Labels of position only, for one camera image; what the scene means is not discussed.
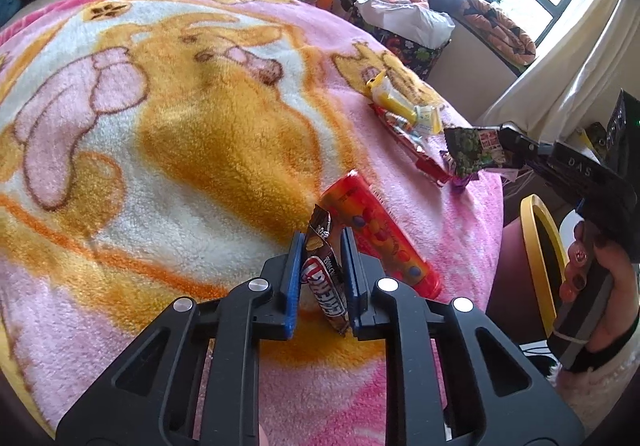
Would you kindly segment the right hand dark nails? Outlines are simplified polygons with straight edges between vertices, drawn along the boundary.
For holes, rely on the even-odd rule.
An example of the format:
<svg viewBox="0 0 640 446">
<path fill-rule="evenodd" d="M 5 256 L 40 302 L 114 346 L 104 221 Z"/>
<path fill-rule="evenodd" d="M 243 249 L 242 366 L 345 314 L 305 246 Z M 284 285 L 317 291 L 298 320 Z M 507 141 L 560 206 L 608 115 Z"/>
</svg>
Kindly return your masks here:
<svg viewBox="0 0 640 446">
<path fill-rule="evenodd" d="M 585 223 L 581 221 L 574 227 L 574 242 L 567 251 L 568 263 L 564 270 L 565 280 L 560 288 L 560 296 L 565 303 L 574 302 L 577 294 L 585 288 L 589 256 L 610 272 L 613 287 L 608 298 L 608 306 L 586 345 L 588 351 L 597 353 L 623 336 L 637 319 L 638 280 L 627 253 L 617 243 L 597 235 L 593 239 L 592 250 L 588 251 L 584 242 L 584 232 Z"/>
</svg>

